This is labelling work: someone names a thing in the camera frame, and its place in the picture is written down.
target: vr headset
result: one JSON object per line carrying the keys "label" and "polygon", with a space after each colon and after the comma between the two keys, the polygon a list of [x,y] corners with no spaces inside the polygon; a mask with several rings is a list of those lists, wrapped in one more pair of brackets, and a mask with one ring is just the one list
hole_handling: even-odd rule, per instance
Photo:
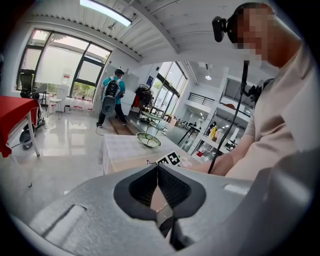
{"label": "vr headset", "polygon": [[212,21],[214,39],[220,43],[223,40],[225,33],[227,33],[231,43],[237,44],[238,49],[242,49],[244,42],[241,37],[238,37],[239,17],[243,16],[244,9],[257,8],[259,6],[260,3],[247,2],[235,9],[233,15],[229,19],[221,18],[220,16],[215,17]]}

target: ceiling light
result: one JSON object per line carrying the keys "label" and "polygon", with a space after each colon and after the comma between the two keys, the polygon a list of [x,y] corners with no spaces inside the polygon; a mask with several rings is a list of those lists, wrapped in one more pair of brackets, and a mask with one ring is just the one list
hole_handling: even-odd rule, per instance
{"label": "ceiling light", "polygon": [[116,21],[122,23],[126,27],[128,27],[131,24],[131,20],[127,17],[123,16],[121,13],[117,12],[114,9],[111,9],[101,3],[98,3],[93,0],[80,0],[80,5],[84,7],[91,8],[93,10],[96,10],[102,14],[108,15],[109,17],[115,19]]}

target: beige shirt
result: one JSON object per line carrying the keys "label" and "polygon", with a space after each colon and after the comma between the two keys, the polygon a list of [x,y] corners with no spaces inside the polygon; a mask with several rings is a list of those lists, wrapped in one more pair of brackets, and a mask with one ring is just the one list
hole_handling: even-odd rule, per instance
{"label": "beige shirt", "polygon": [[[311,109],[319,113],[317,71],[311,53],[302,45],[262,91],[244,132],[254,136],[255,142],[226,177],[254,180],[261,169],[273,167],[283,157],[320,145],[319,117],[309,113]],[[308,102],[311,97],[317,101]]]}

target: yellow bottle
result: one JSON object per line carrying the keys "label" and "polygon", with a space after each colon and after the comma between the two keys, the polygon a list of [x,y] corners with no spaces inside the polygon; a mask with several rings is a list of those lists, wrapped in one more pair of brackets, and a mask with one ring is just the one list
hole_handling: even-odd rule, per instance
{"label": "yellow bottle", "polygon": [[210,139],[210,140],[212,140],[212,139],[215,137],[216,132],[217,132],[217,126],[215,126],[215,127],[213,128],[213,130],[210,132],[210,134],[209,134],[209,139]]}

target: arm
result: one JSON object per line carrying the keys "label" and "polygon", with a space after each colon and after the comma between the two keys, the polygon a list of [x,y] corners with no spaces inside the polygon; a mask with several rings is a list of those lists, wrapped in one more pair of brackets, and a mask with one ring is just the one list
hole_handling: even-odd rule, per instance
{"label": "arm", "polygon": [[[210,174],[225,176],[232,167],[242,159],[248,152],[249,147],[255,142],[255,137],[245,134],[239,144],[230,153],[217,157]],[[191,166],[188,169],[197,172],[207,173],[210,168],[211,161],[203,164]]]}

